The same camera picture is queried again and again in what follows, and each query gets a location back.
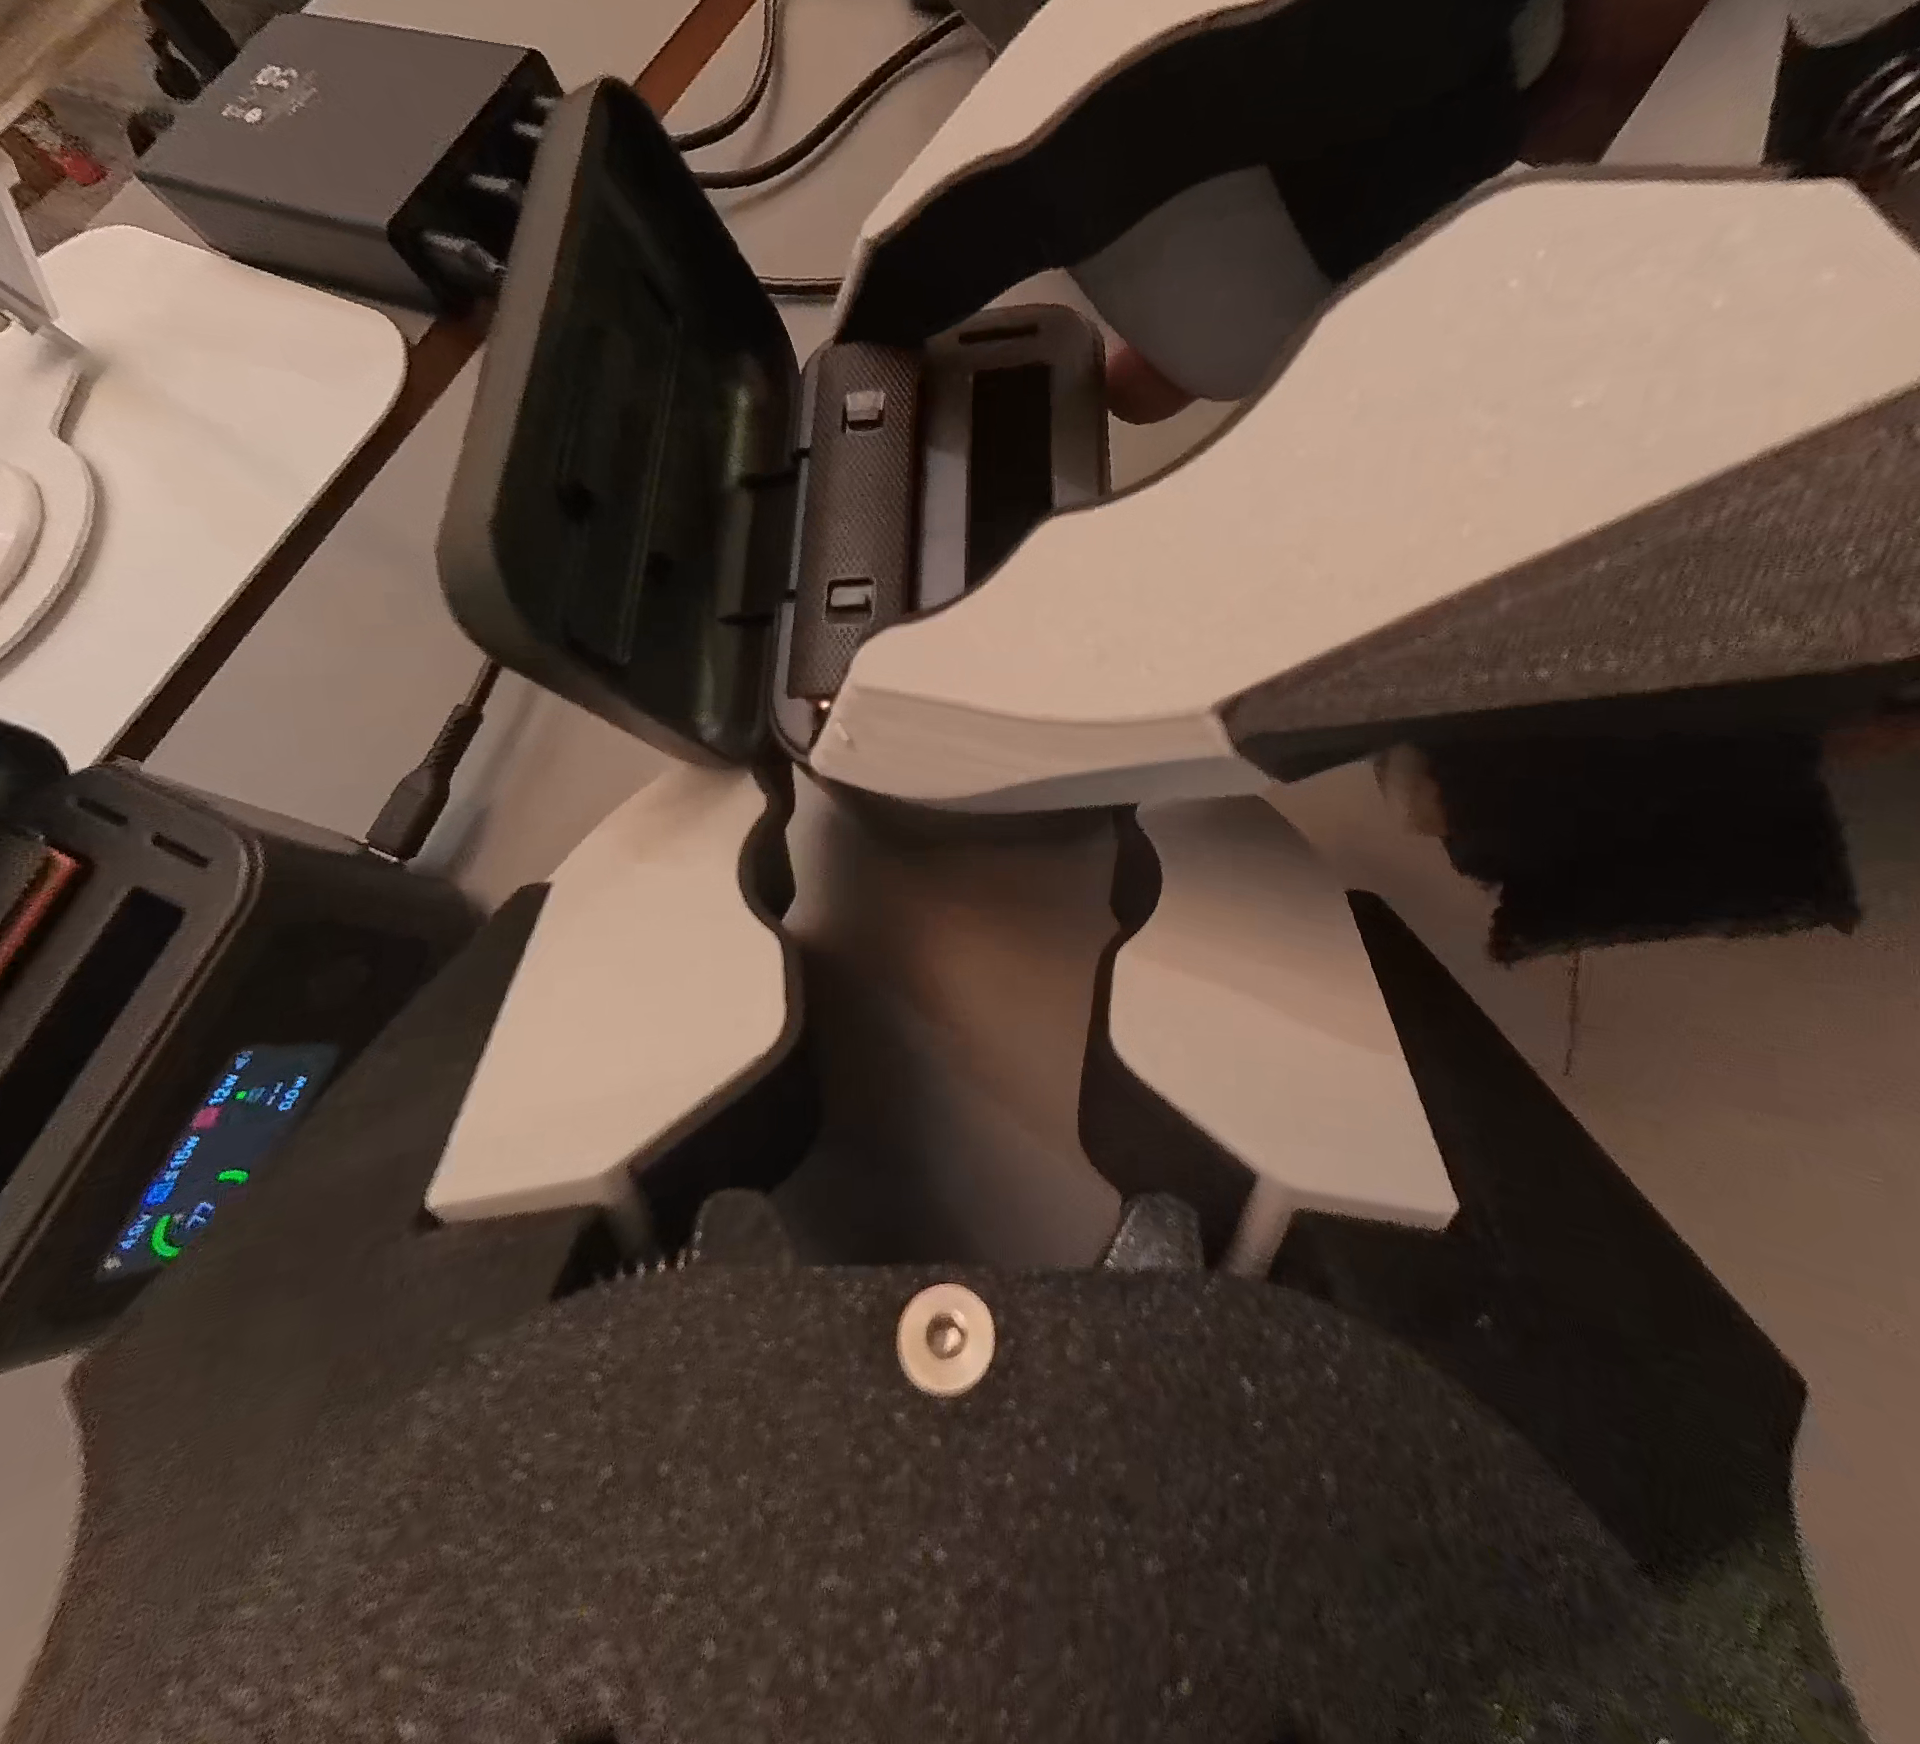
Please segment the black charging hub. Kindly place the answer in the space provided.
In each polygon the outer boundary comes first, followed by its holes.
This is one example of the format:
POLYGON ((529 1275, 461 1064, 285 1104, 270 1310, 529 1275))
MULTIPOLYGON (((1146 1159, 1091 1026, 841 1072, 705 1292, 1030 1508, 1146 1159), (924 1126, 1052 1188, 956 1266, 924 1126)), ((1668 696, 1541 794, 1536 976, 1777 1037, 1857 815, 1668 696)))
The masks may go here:
POLYGON ((561 94, 536 48, 283 14, 146 150, 138 180, 242 263, 458 311, 497 291, 561 94))

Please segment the person's right hand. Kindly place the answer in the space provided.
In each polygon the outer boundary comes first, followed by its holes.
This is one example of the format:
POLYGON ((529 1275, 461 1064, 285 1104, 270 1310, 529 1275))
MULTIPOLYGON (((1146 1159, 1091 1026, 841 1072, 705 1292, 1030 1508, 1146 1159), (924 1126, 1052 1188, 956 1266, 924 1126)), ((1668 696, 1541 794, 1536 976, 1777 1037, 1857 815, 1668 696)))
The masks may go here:
POLYGON ((1380 134, 1282 160, 1282 219, 1304 243, 1259 252, 1253 277, 1280 277, 1272 324, 1258 326, 1251 380, 1314 314, 1329 283, 1353 277, 1447 203, 1511 164, 1599 160, 1709 0, 1562 0, 1559 34, 1525 88, 1509 57, 1405 112, 1380 134))

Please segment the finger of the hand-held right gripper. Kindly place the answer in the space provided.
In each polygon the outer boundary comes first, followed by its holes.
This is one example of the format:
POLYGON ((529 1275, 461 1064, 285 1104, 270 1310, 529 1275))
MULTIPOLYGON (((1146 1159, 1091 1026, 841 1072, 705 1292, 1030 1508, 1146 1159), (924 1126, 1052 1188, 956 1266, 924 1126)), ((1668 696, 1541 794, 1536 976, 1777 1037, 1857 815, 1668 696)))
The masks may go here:
POLYGON ((1046 0, 859 225, 838 341, 920 344, 1177 196, 1506 73, 1519 0, 1046 0))
POLYGON ((1494 185, 1164 470, 870 638, 814 776, 964 814, 1253 791, 1282 760, 1233 706, 1906 393, 1916 297, 1916 247, 1836 180, 1494 185))

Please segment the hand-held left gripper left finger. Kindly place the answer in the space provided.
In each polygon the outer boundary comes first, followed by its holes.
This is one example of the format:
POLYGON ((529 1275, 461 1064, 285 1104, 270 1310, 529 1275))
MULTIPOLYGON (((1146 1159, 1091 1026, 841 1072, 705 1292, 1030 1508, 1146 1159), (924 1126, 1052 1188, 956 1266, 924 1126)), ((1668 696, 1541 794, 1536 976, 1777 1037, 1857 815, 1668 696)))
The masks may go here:
POLYGON ((670 767, 554 867, 426 1185, 443 1226, 588 1210, 629 1260, 821 1130, 790 771, 670 767))

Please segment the orange-tabbed black battery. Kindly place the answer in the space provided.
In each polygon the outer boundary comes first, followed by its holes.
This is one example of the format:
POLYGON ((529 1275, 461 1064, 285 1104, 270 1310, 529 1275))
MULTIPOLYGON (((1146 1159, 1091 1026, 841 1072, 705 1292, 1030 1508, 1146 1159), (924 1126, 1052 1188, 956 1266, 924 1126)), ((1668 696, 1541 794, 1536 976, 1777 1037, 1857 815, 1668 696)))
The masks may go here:
POLYGON ((70 891, 83 880, 85 864, 54 844, 35 844, 4 864, 2 894, 2 985, 23 968, 70 891))
POLYGON ((825 701, 862 643, 906 617, 913 594, 922 360, 913 348, 829 341, 807 376, 783 687, 825 701))

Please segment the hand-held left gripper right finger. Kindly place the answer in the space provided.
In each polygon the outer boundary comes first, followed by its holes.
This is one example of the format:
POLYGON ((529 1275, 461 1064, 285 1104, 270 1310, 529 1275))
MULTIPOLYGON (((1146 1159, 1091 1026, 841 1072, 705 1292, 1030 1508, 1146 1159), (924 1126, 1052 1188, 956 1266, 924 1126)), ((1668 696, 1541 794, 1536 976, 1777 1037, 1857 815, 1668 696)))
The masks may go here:
POLYGON ((1329 1213, 1417 1234, 1460 1210, 1345 888, 1259 796, 1115 814, 1079 1147, 1122 1201, 1192 1212, 1264 1275, 1329 1213))

